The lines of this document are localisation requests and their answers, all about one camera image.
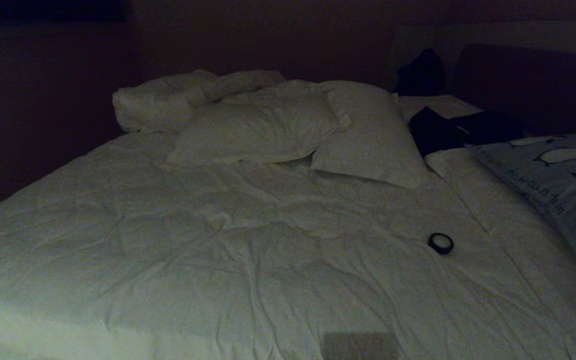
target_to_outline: white pillow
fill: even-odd
[[[452,95],[438,96],[398,96],[392,94],[392,98],[397,105],[398,112],[405,123],[420,112],[423,108],[429,107],[432,111],[446,119],[453,117],[470,116],[482,112],[482,109],[471,105]]]
[[[351,81],[318,84],[340,118],[350,126],[330,136],[313,155],[311,168],[380,180],[416,189],[430,180],[430,172],[391,94]]]
[[[320,94],[254,103],[224,101],[198,109],[167,160],[191,167],[287,162],[313,153],[341,125]]]
[[[126,132],[178,133],[202,105],[281,82],[285,79],[276,71],[238,71],[218,77],[197,70],[119,89],[112,95],[112,104]]]

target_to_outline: bed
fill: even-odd
[[[569,234],[482,151],[422,157],[406,126],[490,109],[569,141],[575,101],[535,120],[551,85],[519,68],[576,56],[538,53],[467,46],[456,97],[272,71],[118,91],[128,134],[0,203],[0,359],[576,359]],[[514,60],[491,82],[483,59]]]

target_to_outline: black bag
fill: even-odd
[[[436,96],[444,92],[444,64],[432,48],[426,48],[410,64],[400,67],[397,74],[395,92],[399,96]]]

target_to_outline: white bedsheet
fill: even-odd
[[[181,170],[165,163],[174,139],[119,137],[0,203],[2,346],[61,360],[316,360],[370,344],[399,360],[576,359],[569,249],[542,246],[570,272],[544,293],[526,267],[549,254],[499,241],[444,182],[403,189],[305,161]],[[455,240],[450,255],[427,246],[434,232]]]

